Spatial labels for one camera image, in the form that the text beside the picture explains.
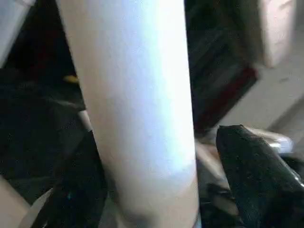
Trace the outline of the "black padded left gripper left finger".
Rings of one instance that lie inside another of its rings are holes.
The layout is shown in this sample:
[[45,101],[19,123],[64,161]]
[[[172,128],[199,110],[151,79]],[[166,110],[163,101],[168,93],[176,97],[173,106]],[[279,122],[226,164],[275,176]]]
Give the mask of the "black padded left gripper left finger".
[[54,185],[31,227],[96,228],[106,197],[105,172],[89,131],[56,169]]

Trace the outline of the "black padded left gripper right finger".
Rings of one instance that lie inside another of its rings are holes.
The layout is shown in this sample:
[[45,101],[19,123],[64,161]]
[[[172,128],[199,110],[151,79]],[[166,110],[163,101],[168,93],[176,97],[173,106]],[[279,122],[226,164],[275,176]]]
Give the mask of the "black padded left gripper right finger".
[[304,226],[304,180],[264,139],[242,125],[220,126],[216,148],[247,228]]

